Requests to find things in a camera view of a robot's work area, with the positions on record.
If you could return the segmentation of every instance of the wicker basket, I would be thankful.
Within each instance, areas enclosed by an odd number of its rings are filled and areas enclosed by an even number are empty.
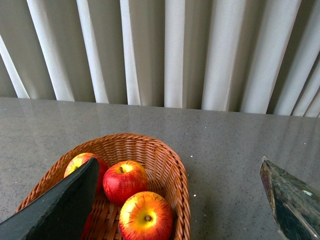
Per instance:
[[[171,239],[190,239],[190,207],[185,168],[179,156],[162,141],[139,134],[118,133],[87,141],[64,154],[44,175],[20,204],[19,211],[49,190],[64,177],[68,163],[76,155],[93,153],[108,166],[125,160],[142,164],[148,175],[149,191],[162,195],[171,205],[174,226]],[[120,208],[110,203],[101,191],[92,206],[91,229],[86,240],[122,240],[119,229]]]

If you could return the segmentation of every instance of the woven basket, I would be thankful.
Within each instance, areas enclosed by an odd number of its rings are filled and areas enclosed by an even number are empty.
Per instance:
[[[143,165],[148,175],[148,190],[163,196],[171,205],[174,226],[171,239],[190,239],[190,207],[185,168],[179,156],[162,141],[139,134],[118,133],[87,141],[64,154],[44,175],[20,204],[16,212],[26,207],[52,186],[65,173],[76,155],[93,153],[112,166],[125,160]],[[92,224],[85,240],[122,240],[119,229],[120,207],[110,203],[101,191],[92,206]]]

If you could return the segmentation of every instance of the dark green object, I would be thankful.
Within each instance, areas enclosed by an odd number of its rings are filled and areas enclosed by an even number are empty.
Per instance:
[[[289,240],[320,240],[320,194],[262,158],[260,176],[274,220]]]
[[[92,209],[99,163],[91,158],[0,224],[0,240],[79,240]]]

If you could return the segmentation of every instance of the curtain fold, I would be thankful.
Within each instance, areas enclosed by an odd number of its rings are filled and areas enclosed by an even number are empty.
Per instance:
[[[0,2],[0,54],[19,98],[56,99],[28,5],[23,0]]]
[[[274,114],[290,115],[320,52],[320,1],[315,1],[293,63],[274,109]]]
[[[94,102],[77,3],[27,0],[57,100]]]
[[[120,3],[105,0],[76,3],[95,101],[127,104]]]
[[[219,0],[212,8],[202,109],[228,111],[247,1]]]
[[[267,112],[300,3],[301,0],[267,1],[249,68],[241,112]]]
[[[319,117],[320,1],[3,0],[0,97]]]

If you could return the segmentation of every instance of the granite countertop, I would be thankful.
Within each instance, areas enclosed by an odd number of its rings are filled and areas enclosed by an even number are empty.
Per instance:
[[[319,118],[0,97],[0,222],[61,155],[121,132],[158,138],[180,156],[192,240],[282,240],[263,156],[319,189]]]

